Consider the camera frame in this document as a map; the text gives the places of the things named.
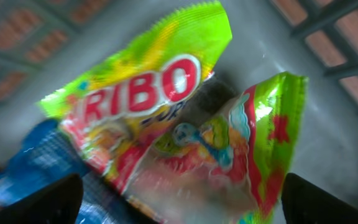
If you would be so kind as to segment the blue snack packet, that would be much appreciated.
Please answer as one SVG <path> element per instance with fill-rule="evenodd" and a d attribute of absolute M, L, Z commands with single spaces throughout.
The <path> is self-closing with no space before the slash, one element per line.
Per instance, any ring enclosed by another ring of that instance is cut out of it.
<path fill-rule="evenodd" d="M 0 209 L 77 174 L 83 182 L 83 199 L 74 223 L 153 223 L 81 160 L 57 126 L 54 119 L 36 125 L 24 139 L 22 149 L 0 172 Z"/>

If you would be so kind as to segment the green Haribo candy bag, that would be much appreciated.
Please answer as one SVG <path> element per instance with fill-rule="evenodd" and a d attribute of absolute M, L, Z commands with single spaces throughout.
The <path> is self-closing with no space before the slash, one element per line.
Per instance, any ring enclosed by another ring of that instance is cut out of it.
<path fill-rule="evenodd" d="M 39 103 L 80 157 L 158 223 L 271 223 L 308 79 L 236 96 L 213 68 L 232 39 L 218 1 L 181 8 Z"/>

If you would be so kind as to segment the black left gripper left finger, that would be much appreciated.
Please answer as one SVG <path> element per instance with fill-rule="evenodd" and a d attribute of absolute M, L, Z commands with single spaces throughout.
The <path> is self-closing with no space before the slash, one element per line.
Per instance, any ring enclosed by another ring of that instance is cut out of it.
<path fill-rule="evenodd" d="M 70 174 L 0 209 L 0 224 L 74 223 L 82 199 L 82 179 Z"/>

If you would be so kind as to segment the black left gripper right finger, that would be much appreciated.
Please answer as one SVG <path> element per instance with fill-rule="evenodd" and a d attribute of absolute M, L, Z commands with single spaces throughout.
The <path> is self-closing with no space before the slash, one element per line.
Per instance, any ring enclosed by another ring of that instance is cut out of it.
<path fill-rule="evenodd" d="M 289 173 L 282 190 L 289 224 L 358 224 L 358 210 L 300 176 Z"/>

